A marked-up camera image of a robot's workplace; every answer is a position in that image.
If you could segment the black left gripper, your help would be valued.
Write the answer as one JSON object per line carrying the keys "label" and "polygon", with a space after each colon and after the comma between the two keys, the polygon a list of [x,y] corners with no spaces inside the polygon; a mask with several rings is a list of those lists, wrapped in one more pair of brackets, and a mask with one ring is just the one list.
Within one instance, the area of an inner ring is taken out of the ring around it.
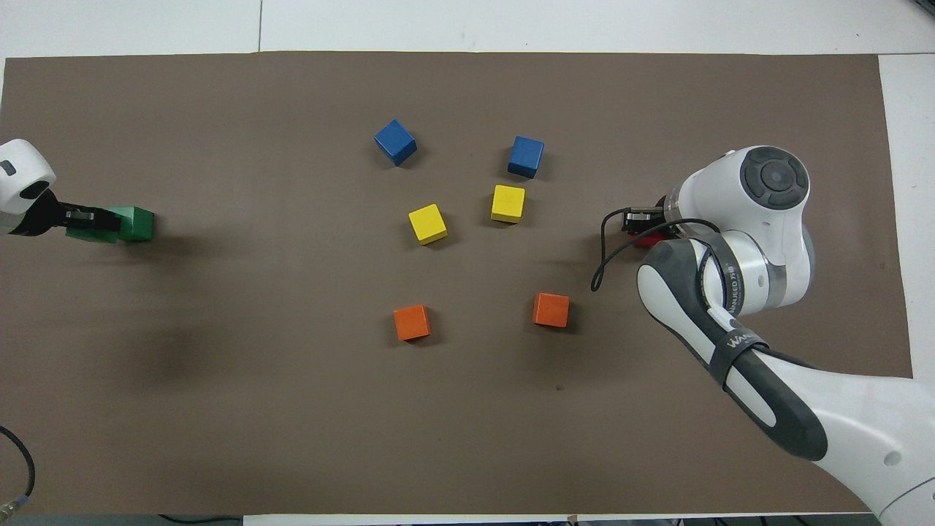
{"label": "black left gripper", "polygon": [[46,190],[24,214],[21,235],[40,236],[61,225],[66,217],[67,229],[110,229],[110,211],[102,207],[66,207],[56,194]]}

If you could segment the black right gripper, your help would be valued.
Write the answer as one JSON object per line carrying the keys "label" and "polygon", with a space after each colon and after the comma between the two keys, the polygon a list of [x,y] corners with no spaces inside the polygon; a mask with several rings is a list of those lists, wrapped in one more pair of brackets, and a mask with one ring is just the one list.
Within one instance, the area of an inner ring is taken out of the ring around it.
{"label": "black right gripper", "polygon": [[[657,201],[657,206],[662,210],[663,222],[668,226],[660,231],[664,237],[684,237],[680,224],[674,221],[681,219],[679,212],[679,195],[665,194]],[[628,207],[624,211],[625,220],[655,220],[658,218],[657,207]],[[625,233],[629,236],[638,236],[646,231],[655,229],[663,222],[659,221],[625,221]]]}

